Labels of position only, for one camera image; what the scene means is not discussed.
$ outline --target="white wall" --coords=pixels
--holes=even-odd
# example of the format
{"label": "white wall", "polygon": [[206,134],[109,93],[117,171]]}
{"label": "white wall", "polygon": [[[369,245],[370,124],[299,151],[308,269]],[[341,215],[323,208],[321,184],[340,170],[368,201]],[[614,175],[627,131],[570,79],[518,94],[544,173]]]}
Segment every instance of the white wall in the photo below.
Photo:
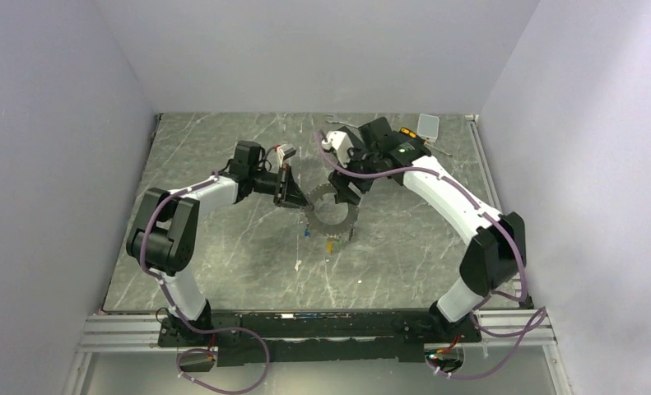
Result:
{"label": "white wall", "polygon": [[473,113],[538,0],[98,0],[159,111]]}
{"label": "white wall", "polygon": [[651,393],[651,1],[542,0],[481,112],[576,393]]}
{"label": "white wall", "polygon": [[0,394],[61,391],[152,126],[92,0],[0,2]]}

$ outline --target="table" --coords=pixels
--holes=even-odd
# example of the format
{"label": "table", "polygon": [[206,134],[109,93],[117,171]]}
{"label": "table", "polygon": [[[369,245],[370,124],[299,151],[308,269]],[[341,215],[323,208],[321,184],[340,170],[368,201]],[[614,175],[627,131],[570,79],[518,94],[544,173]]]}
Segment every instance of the table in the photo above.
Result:
{"label": "table", "polygon": [[[419,114],[338,116],[354,124],[384,116],[393,129],[414,130]],[[326,114],[162,114],[133,214],[149,187],[181,188],[224,167],[238,140],[298,147],[291,165],[300,186],[309,192],[327,183],[330,172],[316,151],[314,130],[340,127],[325,118]],[[454,178],[489,202],[486,169],[471,121],[463,115],[440,119],[435,146],[452,156],[433,150],[434,155]],[[214,309],[428,307],[458,277],[465,251],[451,225],[421,197],[390,179],[377,180],[364,195],[353,240],[332,254],[326,250],[325,236],[311,232],[305,237],[302,213],[275,207],[271,196],[254,193],[200,221],[191,265]],[[166,304],[159,289],[122,245],[104,310],[158,309]],[[511,281],[503,290],[514,291]],[[516,306],[496,299],[488,306]]]}

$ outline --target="wrench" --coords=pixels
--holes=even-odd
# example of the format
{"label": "wrench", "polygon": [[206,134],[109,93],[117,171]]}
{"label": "wrench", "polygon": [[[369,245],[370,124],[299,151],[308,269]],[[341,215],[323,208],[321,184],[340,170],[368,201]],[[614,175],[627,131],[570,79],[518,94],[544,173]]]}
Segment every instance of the wrench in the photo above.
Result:
{"label": "wrench", "polygon": [[339,123],[341,125],[348,126],[350,128],[358,129],[359,127],[356,125],[352,125],[351,123],[348,123],[347,121],[343,120],[342,118],[339,118],[335,114],[328,114],[328,116],[325,117],[325,120],[328,123]]}

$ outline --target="circular ring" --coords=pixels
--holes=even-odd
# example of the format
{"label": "circular ring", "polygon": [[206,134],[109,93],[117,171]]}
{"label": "circular ring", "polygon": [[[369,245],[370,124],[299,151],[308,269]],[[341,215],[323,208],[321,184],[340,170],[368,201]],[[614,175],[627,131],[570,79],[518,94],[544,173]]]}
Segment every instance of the circular ring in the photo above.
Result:
{"label": "circular ring", "polygon": [[338,224],[328,224],[321,221],[315,215],[315,202],[328,193],[337,193],[335,187],[331,184],[322,184],[315,187],[314,190],[308,194],[308,199],[314,204],[314,208],[305,211],[305,217],[308,221],[308,227],[326,236],[337,236],[343,233],[350,232],[359,217],[359,207],[355,204],[347,203],[347,215],[342,222]]}

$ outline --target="purple hose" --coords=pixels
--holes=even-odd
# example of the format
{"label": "purple hose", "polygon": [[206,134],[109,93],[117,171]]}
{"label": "purple hose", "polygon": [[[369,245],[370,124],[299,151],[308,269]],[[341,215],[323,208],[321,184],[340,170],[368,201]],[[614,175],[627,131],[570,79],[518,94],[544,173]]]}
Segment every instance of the purple hose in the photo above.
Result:
{"label": "purple hose", "polygon": [[160,212],[163,210],[163,207],[165,207],[165,205],[168,204],[168,202],[170,202],[172,199],[174,199],[174,198],[176,198],[178,196],[184,195],[185,193],[190,193],[194,189],[200,189],[200,188],[208,187],[209,185],[214,184],[217,180],[218,180],[218,174],[216,172],[214,172],[213,176],[211,178],[209,178],[207,180],[204,180],[201,183],[194,184],[194,185],[192,185],[190,187],[182,188],[182,189],[180,189],[180,190],[178,190],[178,191],[176,191],[174,193],[171,193],[168,197],[166,197],[165,199],[163,199],[160,202],[158,207],[156,207],[156,210],[153,211],[153,214],[151,215],[151,219],[148,221],[148,224],[146,225],[146,229],[145,229],[145,232],[143,234],[143,238],[142,238],[142,242],[141,242],[141,252],[139,253],[138,261],[141,264],[141,269],[146,274],[148,274],[149,276],[151,276],[151,277],[155,278],[156,280],[158,280],[158,282],[160,284],[160,288],[163,290],[163,294],[165,295],[165,298],[170,303],[170,307],[175,308],[175,312],[177,313],[178,318],[192,332],[199,333],[199,334],[202,334],[202,335],[207,335],[207,334],[213,334],[213,333],[219,333],[219,332],[239,331],[239,332],[244,332],[244,333],[249,334],[250,336],[256,338],[260,342],[260,345],[262,345],[262,347],[264,349],[265,357],[267,359],[267,361],[265,362],[265,365],[264,365],[262,375],[260,375],[259,379],[257,379],[257,381],[255,381],[249,387],[247,387],[245,389],[240,389],[240,390],[237,390],[237,391],[229,391],[229,390],[213,387],[213,386],[211,386],[211,385],[209,385],[207,383],[204,383],[201,380],[195,379],[194,377],[192,377],[189,374],[186,374],[186,373],[184,373],[182,371],[182,369],[180,367],[180,362],[182,361],[182,359],[185,356],[187,356],[189,354],[198,353],[198,352],[211,354],[210,351],[204,350],[204,349],[201,349],[201,348],[193,348],[191,350],[187,350],[187,351],[183,352],[182,354],[178,355],[178,357],[177,357],[177,371],[179,372],[179,375],[181,377],[191,381],[192,383],[200,385],[200,386],[202,386],[202,387],[204,387],[206,389],[210,389],[210,390],[212,390],[212,391],[214,391],[216,393],[223,393],[223,394],[226,394],[226,395],[238,395],[238,394],[241,394],[241,393],[249,393],[250,391],[254,390],[267,377],[267,372],[269,371],[269,360],[270,360],[269,348],[267,347],[267,343],[257,333],[255,333],[255,332],[253,332],[253,331],[251,331],[251,330],[249,330],[247,328],[232,327],[232,328],[221,328],[221,329],[208,330],[208,329],[199,329],[199,328],[194,327],[191,323],[189,323],[189,320],[187,319],[187,316],[185,316],[184,313],[182,311],[180,311],[180,309],[175,305],[175,302],[174,302],[174,300],[172,298],[172,295],[170,294],[170,291],[168,290],[168,287],[165,285],[165,282],[162,281],[162,277],[160,275],[158,275],[158,274],[155,274],[154,272],[151,272],[151,270],[149,270],[148,266],[146,265],[146,247],[148,245],[148,237],[151,234],[151,231],[153,230],[153,226],[156,224],[158,216],[160,215]]}
{"label": "purple hose", "polygon": [[[315,132],[315,141],[316,141],[316,144],[318,145],[318,151],[320,152],[320,155],[337,172],[342,173],[344,175],[347,175],[349,177],[355,177],[355,178],[358,178],[358,179],[379,179],[379,178],[382,178],[382,177],[390,177],[391,175],[394,175],[394,174],[405,173],[407,171],[421,171],[423,173],[431,174],[435,178],[439,178],[439,173],[437,173],[437,172],[435,172],[435,171],[433,171],[431,169],[427,169],[427,168],[423,168],[423,167],[414,167],[414,166],[402,167],[402,168],[399,168],[399,169],[383,171],[383,172],[380,172],[380,173],[369,173],[369,174],[354,173],[352,171],[349,171],[347,169],[342,168],[337,163],[336,160],[334,160],[330,155],[328,155],[328,153],[323,149],[323,144],[322,144],[322,141],[324,141],[325,139],[326,139],[326,137],[325,137],[325,134],[323,133],[322,130]],[[454,187],[456,190],[458,190],[471,203],[471,205],[473,206],[474,209],[478,210],[478,209],[481,208],[480,203],[478,203],[477,200],[474,199],[471,196],[471,194],[468,193],[468,191],[464,187],[462,187],[459,183],[457,183],[453,179],[450,179],[449,177],[446,177],[446,176],[442,176],[441,179],[443,181],[445,181],[447,184]],[[509,232],[498,221],[496,221],[494,218],[492,218],[486,212],[482,213],[482,216],[483,216],[483,218],[488,220],[500,232],[502,237],[507,241],[507,244],[509,244],[509,248],[512,250],[512,254],[514,255],[514,259],[517,261],[519,280],[521,281],[521,287],[522,287],[521,294],[519,295],[519,297],[509,295],[509,294],[507,294],[505,292],[498,291],[498,290],[493,290],[491,292],[491,294],[492,295],[500,295],[500,296],[504,296],[505,298],[510,299],[510,300],[523,302],[523,301],[526,300],[526,298],[528,296],[528,291],[527,291],[527,282],[526,282],[526,272],[524,270],[523,260],[522,260],[522,257],[521,257],[521,253],[519,252],[519,248],[518,248],[517,244],[514,242],[514,240],[512,239],[512,236],[509,234]],[[475,310],[479,309],[480,307],[482,307],[485,303],[487,303],[488,300],[490,300],[490,295],[486,296],[485,299],[483,299],[479,304],[477,304],[475,307],[473,307],[473,311],[475,311]],[[465,375],[465,376],[464,375],[459,376],[459,375],[454,375],[454,374],[448,374],[449,377],[452,377],[454,379],[483,379],[483,378],[497,372],[498,370],[500,370],[502,368],[502,366],[504,366],[507,363],[509,358],[511,358],[514,355],[514,353],[518,349],[519,344],[521,343],[523,337],[529,331],[532,331],[533,329],[535,329],[539,325],[541,325],[543,320],[546,318],[547,313],[546,313],[546,309],[543,308],[543,307],[541,307],[540,309],[537,309],[536,312],[528,320],[526,326],[524,326],[524,328],[522,330],[517,331],[517,332],[512,332],[512,333],[494,333],[494,332],[491,332],[491,331],[487,330],[486,328],[482,327],[479,324],[479,322],[477,321],[477,318],[475,317],[475,314],[470,314],[470,315],[471,315],[471,320],[472,320],[473,324],[481,332],[484,332],[484,333],[486,333],[486,334],[488,334],[490,336],[493,336],[493,337],[515,337],[515,336],[518,336],[518,338],[517,338],[516,343],[514,343],[514,346],[512,347],[512,350],[510,350],[509,353],[504,357],[504,359],[502,361],[500,361],[500,363],[497,364],[497,366],[495,366],[494,368],[488,370],[487,372],[485,372],[483,374],[474,374],[474,375]],[[533,321],[539,316],[540,316],[540,318],[538,319],[538,321],[536,323],[533,323]]]}

